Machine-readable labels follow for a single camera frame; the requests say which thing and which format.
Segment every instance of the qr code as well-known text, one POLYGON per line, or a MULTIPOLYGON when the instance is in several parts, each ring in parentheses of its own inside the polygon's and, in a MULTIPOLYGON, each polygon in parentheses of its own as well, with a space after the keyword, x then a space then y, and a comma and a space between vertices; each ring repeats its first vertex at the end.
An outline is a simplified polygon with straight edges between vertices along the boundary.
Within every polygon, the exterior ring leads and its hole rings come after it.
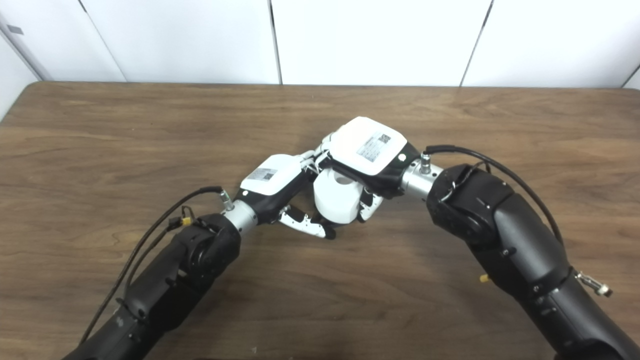
POLYGON ((391 140, 391 136, 382 134, 382 135, 380 135, 378 140, 380 140, 383 143, 388 143, 389 140, 391 140))
POLYGON ((278 170, 274 168, 259 167, 255 169, 251 174, 249 174, 249 176, 247 176, 246 178, 249 180, 269 181, 277 172, 278 170))

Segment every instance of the wooden table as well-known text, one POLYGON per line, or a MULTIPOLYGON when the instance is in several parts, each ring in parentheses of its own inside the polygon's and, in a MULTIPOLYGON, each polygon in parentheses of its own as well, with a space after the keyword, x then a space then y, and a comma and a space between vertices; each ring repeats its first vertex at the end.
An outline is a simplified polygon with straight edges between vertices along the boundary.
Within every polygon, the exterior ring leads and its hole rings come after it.
MULTIPOLYGON (((0 123, 0 357, 63 357, 170 204, 209 184, 235 193, 270 154, 314 148, 358 115, 518 172, 572 263, 615 290, 598 303, 640 341, 640 92, 37 83, 0 123)), ((259 227, 148 358, 551 359, 482 273, 409 198, 335 241, 259 227)))

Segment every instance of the robotic hand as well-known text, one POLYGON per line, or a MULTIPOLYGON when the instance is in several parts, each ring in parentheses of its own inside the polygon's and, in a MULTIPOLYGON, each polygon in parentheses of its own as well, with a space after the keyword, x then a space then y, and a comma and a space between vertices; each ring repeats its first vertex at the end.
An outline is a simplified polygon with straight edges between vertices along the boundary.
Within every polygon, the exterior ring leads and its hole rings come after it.
POLYGON ((640 348, 580 282, 597 295, 608 297, 612 291, 569 264, 560 232, 540 198, 508 168, 477 152, 439 145, 420 153, 397 131, 358 117, 324 138, 314 151, 269 157, 243 180, 233 202, 218 187, 198 193, 202 192, 220 193, 225 210, 170 220, 165 232, 186 227, 125 288, 114 315, 84 341, 90 326, 65 360, 144 358, 164 333, 182 323, 238 256, 241 238, 257 225, 280 222, 334 239, 337 225, 365 222, 383 199, 404 194, 425 202, 434 224, 467 243, 487 279, 525 309, 559 357, 640 359, 640 348), (431 155, 440 152, 462 152, 482 161, 442 169, 431 164, 431 155), (479 168, 483 163, 487 171, 479 168), (490 165, 533 198, 553 233, 522 196, 490 173, 490 165), (309 182, 317 208, 312 217, 289 204, 309 182))

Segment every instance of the white wall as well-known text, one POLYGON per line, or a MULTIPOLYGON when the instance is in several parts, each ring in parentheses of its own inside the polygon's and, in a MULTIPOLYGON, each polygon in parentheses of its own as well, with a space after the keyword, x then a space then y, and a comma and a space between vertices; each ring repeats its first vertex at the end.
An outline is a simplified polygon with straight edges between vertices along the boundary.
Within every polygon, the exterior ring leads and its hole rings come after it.
POLYGON ((463 85, 620 87, 638 64, 638 0, 495 0, 463 85))
POLYGON ((458 86, 490 0, 273 0, 285 84, 458 86))
POLYGON ((0 120, 13 105, 25 86, 37 81, 22 59, 0 33, 0 120))
POLYGON ((267 0, 83 0, 129 81, 278 83, 267 0))
POLYGON ((625 88, 640 90, 640 70, 629 79, 629 82, 625 84, 625 88))
POLYGON ((0 26, 44 80, 125 81, 77 0, 0 0, 0 26))

